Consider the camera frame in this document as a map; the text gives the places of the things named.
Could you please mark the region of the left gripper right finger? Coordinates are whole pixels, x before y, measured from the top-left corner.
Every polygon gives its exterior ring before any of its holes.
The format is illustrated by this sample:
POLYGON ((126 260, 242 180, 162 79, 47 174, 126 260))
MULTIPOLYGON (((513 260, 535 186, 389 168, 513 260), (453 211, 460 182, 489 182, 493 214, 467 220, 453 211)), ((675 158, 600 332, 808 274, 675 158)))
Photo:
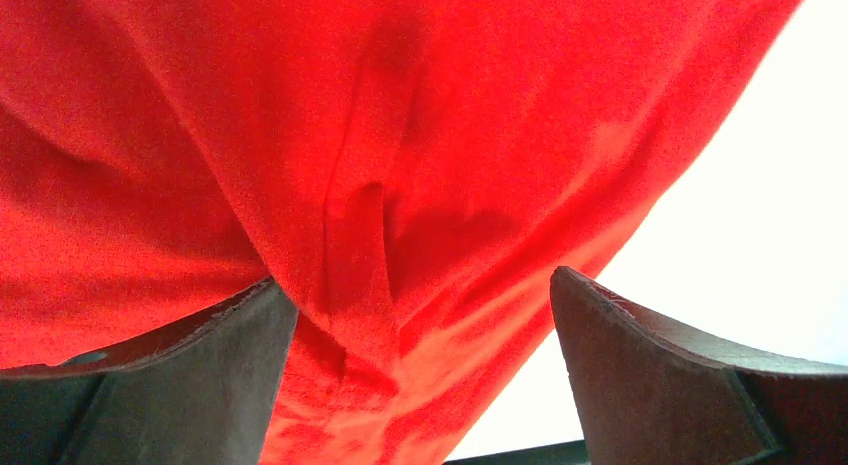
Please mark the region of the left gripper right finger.
POLYGON ((847 369, 738 344, 558 268, 550 299, 594 464, 843 464, 847 369))

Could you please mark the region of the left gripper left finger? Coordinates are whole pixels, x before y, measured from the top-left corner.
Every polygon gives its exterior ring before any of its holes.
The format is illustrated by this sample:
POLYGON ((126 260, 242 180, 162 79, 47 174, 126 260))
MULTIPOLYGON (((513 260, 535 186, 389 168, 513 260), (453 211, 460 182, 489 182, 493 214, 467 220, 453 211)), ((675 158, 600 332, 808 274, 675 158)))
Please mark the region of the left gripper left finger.
POLYGON ((298 311, 262 280, 55 366, 1 373, 5 464, 255 464, 298 311))

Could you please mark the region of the red t shirt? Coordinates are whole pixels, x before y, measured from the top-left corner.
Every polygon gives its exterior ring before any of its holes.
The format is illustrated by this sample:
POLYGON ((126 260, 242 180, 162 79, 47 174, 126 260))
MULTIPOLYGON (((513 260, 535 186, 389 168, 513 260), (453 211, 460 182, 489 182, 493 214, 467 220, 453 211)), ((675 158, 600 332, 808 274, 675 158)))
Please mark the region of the red t shirt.
POLYGON ((261 460, 438 464, 803 0, 1 0, 1 363, 266 276, 261 460))

